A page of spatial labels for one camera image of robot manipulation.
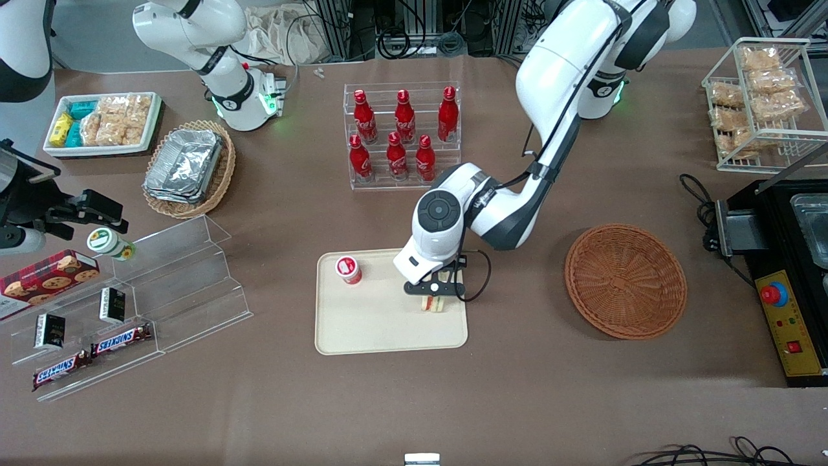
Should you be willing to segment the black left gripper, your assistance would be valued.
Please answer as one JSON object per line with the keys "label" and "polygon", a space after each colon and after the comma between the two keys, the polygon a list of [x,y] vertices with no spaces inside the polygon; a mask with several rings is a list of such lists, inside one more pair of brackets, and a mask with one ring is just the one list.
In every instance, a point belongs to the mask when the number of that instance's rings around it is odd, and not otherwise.
{"label": "black left gripper", "polygon": [[406,282],[403,291],[408,295],[423,296],[422,310],[431,310],[431,296],[444,296],[444,312],[450,310],[453,296],[464,296],[465,285],[461,282],[459,273],[467,266],[467,258],[459,258],[446,267],[438,269],[428,278],[423,278],[418,284]]}

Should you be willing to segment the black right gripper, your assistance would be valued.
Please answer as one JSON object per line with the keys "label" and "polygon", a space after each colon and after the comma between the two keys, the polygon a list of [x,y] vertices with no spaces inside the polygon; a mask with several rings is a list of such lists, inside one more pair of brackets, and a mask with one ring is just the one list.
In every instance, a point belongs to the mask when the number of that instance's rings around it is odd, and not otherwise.
{"label": "black right gripper", "polygon": [[60,206],[63,194],[56,184],[60,169],[32,159],[49,172],[40,172],[15,154],[2,155],[2,227],[29,225],[44,229],[46,224],[74,223],[101,225],[126,234],[128,220],[122,218],[122,205],[106,195],[86,189],[75,197],[75,206]]}

